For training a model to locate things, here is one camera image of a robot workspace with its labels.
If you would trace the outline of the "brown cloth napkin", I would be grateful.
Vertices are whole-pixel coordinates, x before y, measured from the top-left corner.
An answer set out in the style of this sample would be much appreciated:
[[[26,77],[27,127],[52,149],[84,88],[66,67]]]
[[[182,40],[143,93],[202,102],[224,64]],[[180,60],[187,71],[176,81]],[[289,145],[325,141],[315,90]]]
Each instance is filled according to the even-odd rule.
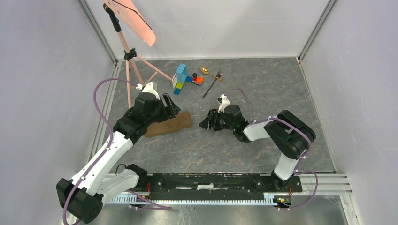
[[[153,123],[147,128],[145,137],[170,134],[192,126],[191,115],[188,111],[180,112],[175,118],[164,122]]]

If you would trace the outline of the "gold spoon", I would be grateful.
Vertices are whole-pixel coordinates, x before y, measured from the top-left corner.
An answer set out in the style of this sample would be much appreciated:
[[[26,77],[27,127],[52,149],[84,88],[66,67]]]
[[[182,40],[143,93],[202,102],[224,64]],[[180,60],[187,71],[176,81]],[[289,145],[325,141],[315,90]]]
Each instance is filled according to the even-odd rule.
[[[221,71],[219,71],[219,73],[218,73],[217,75],[213,75],[212,73],[210,73],[210,72],[208,71],[208,69],[206,69],[206,68],[204,68],[204,67],[201,67],[201,68],[200,68],[200,71],[201,71],[202,74],[204,74],[204,75],[210,75],[210,76],[214,77],[216,80],[219,80],[219,81],[222,82],[222,83],[225,82],[225,80],[221,78],[221,75],[222,75],[222,72],[221,72]]]

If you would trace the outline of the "black fork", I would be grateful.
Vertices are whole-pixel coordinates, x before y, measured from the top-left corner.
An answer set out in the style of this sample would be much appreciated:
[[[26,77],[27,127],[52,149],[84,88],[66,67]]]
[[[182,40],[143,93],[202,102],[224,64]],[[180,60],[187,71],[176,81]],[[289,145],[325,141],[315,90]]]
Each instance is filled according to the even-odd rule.
[[[213,81],[212,84],[209,86],[209,88],[206,90],[206,92],[204,93],[204,95],[202,96],[202,98],[205,98],[205,97],[208,95],[209,91],[211,90],[211,88],[213,87],[213,85],[215,84],[216,81],[220,81],[220,82],[222,82],[222,83],[225,82],[225,81],[221,78],[221,75],[222,75],[222,71],[219,70],[218,73],[217,73],[217,75],[214,76],[214,81]]]

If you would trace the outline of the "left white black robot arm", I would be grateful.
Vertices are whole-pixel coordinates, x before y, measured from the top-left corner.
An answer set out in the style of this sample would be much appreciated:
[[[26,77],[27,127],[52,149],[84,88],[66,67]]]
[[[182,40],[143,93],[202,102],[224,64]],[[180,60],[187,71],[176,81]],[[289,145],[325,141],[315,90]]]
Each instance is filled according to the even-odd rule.
[[[107,173],[119,158],[147,133],[147,128],[158,122],[175,118],[180,108],[168,93],[161,97],[151,92],[141,92],[133,107],[117,120],[104,145],[95,156],[71,179],[62,178],[56,191],[63,216],[67,213],[80,222],[92,222],[110,199],[134,188],[142,191],[147,186],[147,177],[127,168],[112,178],[112,184],[103,183]]]

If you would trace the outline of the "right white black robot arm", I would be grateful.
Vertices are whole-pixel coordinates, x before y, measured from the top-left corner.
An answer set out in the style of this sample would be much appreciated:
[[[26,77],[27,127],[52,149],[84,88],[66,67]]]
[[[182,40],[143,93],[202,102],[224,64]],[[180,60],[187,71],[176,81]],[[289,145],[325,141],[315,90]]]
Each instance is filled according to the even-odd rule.
[[[271,186],[276,191],[284,191],[290,185],[300,159],[316,140],[315,132],[288,110],[275,117],[249,123],[238,105],[229,105],[223,110],[209,110],[199,127],[213,131],[230,130],[237,140],[244,143],[270,138],[281,151],[271,172]]]

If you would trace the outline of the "colourful toy block structure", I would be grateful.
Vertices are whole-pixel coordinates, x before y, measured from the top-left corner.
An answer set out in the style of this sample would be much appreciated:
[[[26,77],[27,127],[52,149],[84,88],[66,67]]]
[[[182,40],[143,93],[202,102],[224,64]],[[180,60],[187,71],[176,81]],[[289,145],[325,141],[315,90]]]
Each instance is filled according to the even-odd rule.
[[[197,86],[201,86],[203,82],[203,76],[199,76],[196,73],[193,73],[192,76],[189,76],[186,65],[181,63],[176,69],[176,73],[173,75],[171,81],[174,88],[173,93],[179,95],[185,83],[192,83]]]

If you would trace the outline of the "pink music stand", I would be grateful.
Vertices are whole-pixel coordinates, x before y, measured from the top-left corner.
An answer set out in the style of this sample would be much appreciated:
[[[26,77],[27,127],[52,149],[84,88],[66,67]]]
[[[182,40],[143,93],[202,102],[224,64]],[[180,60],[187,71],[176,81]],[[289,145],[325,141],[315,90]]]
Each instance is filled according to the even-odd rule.
[[[133,71],[140,87],[147,85],[157,75],[172,81],[171,76],[137,53],[138,46],[153,46],[156,41],[156,35],[133,2],[131,0],[105,0],[103,8],[108,14],[121,42],[123,49],[122,58],[126,63],[127,80],[132,81],[130,71]],[[143,77],[138,69],[137,60],[150,67],[154,73],[148,78]]]

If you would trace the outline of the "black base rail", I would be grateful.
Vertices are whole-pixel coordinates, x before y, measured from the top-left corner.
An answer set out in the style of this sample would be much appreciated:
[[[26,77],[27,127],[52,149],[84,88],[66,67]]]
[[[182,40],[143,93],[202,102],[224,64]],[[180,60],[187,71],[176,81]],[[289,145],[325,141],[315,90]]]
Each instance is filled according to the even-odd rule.
[[[299,176],[278,181],[268,173],[153,173],[132,188],[150,200],[261,200],[264,193],[301,193]]]

